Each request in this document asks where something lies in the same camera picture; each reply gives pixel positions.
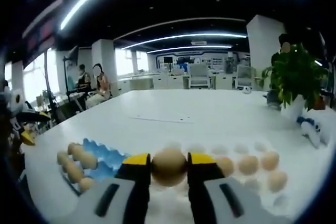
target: green leaves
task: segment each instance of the green leaves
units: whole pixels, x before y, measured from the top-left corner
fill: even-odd
[[[321,90],[321,80],[328,74],[327,69],[317,65],[302,44],[291,46],[288,53],[276,53],[272,56],[272,66],[264,69],[259,85],[271,73],[271,86],[279,93],[283,105],[290,104],[300,94],[306,100],[305,107],[314,107]]]

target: office chair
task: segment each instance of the office chair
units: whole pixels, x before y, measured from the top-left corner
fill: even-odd
[[[243,87],[252,88],[252,78],[253,78],[252,67],[246,65],[237,66],[237,77],[236,77],[236,89],[241,89]]]
[[[210,77],[206,64],[189,64],[189,89],[210,88]]]

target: table surface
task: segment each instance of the table surface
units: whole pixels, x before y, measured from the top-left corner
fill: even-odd
[[[61,177],[56,154],[85,137],[130,154],[155,153],[172,141],[182,147],[198,143],[211,148],[239,137],[260,137],[280,154],[292,185],[287,195],[293,196],[284,214],[295,218],[321,187],[334,143],[315,150],[299,126],[267,107],[262,95],[233,90],[130,91],[81,112],[38,136],[36,146],[23,147],[31,197],[47,220],[74,210],[78,197]],[[330,109],[308,113],[323,125],[336,118]]]

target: window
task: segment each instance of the window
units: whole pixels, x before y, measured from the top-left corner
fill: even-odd
[[[117,75],[123,76],[125,74],[134,73],[132,63],[132,52],[130,50],[121,50],[116,48],[115,62],[117,65]]]
[[[55,51],[48,51],[48,77],[52,93],[59,93]],[[36,97],[42,94],[42,91],[47,90],[44,54],[38,56],[24,69],[23,82],[25,98],[30,103],[35,101]]]
[[[5,65],[5,79],[8,81],[8,86],[12,89],[12,63],[7,63]]]
[[[136,60],[138,62],[138,70],[143,69],[144,71],[148,71],[148,57],[146,52],[139,52],[136,53]]]

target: blue egg tray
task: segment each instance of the blue egg tray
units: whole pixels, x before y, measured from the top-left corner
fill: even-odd
[[[84,169],[79,161],[75,161],[75,164],[83,170],[84,177],[91,177],[96,181],[114,177],[117,174],[122,161],[130,156],[130,154],[120,152],[114,148],[108,148],[103,144],[97,144],[94,140],[90,141],[87,138],[83,139],[82,146],[86,152],[91,152],[98,159],[97,168]],[[68,174],[63,171],[62,167],[60,167],[60,171],[70,187],[77,195],[80,195],[78,183],[71,183]]]

